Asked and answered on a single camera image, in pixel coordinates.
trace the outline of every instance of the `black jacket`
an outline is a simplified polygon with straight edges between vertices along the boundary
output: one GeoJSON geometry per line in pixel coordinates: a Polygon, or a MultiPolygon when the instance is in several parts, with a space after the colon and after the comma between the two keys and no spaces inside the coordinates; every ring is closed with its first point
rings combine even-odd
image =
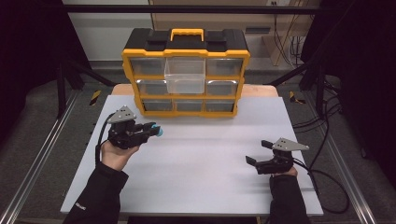
{"type": "MultiPolygon", "coordinates": [[[[91,174],[64,224],[117,223],[120,213],[120,192],[128,175],[115,171],[101,162],[91,174]]],[[[271,224],[310,223],[306,216],[303,196],[292,175],[270,178],[274,200],[271,202],[271,224]]]]}

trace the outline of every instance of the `white table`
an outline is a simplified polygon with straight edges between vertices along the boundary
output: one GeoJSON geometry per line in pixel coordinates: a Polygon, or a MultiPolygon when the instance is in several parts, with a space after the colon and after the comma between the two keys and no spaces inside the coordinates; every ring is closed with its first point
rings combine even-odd
{"type": "MultiPolygon", "coordinates": [[[[272,201],[269,175],[257,171],[245,156],[272,159],[261,140],[279,137],[296,141],[280,97],[242,97],[232,119],[198,117],[144,118],[131,95],[110,95],[97,121],[61,212],[68,213],[94,168],[94,147],[106,117],[123,105],[136,121],[155,121],[163,136],[150,137],[130,159],[124,172],[130,176],[121,195],[122,213],[145,216],[261,216],[272,201]]],[[[103,139],[107,137],[107,125],[103,139]]],[[[300,151],[293,157],[303,161],[300,151]]],[[[309,216],[323,215],[312,182],[304,169],[298,180],[309,216]]]]}

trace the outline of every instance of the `wall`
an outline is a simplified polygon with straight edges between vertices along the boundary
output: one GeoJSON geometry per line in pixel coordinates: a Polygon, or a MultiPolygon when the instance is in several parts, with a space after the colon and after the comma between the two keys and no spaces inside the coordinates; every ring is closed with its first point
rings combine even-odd
{"type": "MultiPolygon", "coordinates": [[[[65,5],[148,5],[147,0],[63,0],[65,5]]],[[[133,28],[151,28],[144,13],[69,13],[88,59],[121,61],[121,52],[133,28]]]]}

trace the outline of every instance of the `yellow handle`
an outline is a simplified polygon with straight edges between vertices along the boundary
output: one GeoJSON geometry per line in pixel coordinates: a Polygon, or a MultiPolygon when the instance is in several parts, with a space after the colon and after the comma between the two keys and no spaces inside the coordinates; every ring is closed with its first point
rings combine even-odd
{"type": "Polygon", "coordinates": [[[173,41],[174,35],[200,35],[201,41],[204,41],[203,29],[172,29],[171,41],[173,41]]]}

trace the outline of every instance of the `yellow and black tool organizer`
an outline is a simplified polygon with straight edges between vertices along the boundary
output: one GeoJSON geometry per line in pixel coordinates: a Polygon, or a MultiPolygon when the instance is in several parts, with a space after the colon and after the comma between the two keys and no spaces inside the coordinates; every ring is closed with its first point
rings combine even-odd
{"type": "Polygon", "coordinates": [[[144,116],[233,117],[250,54],[240,30],[133,29],[123,69],[144,116]]]}

